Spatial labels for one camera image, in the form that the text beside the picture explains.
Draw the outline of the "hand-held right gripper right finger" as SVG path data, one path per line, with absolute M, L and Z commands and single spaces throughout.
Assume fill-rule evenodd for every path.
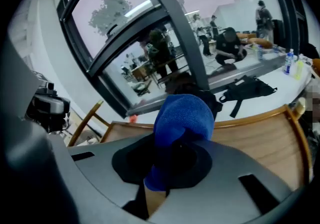
M 213 141 L 196 141 L 212 158 L 207 176 L 196 186 L 173 189 L 150 217 L 154 224 L 241 224 L 260 216 L 239 178 L 254 175 L 282 202 L 291 194 L 276 174 L 244 152 Z

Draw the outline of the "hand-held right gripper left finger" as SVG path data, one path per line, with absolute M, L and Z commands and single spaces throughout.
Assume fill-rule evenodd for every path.
M 144 224 L 122 209 L 136 197 L 138 185 L 124 182 L 112 167 L 113 154 L 140 136 L 109 143 L 67 148 L 63 139 L 51 135 L 57 168 L 73 200 L 80 224 Z

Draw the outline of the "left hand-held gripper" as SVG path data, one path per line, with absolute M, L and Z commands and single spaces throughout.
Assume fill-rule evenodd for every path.
M 59 97 L 54 83 L 30 69 L 8 35 L 0 44 L 0 129 L 17 130 L 34 122 L 48 133 L 69 125 L 70 101 Z

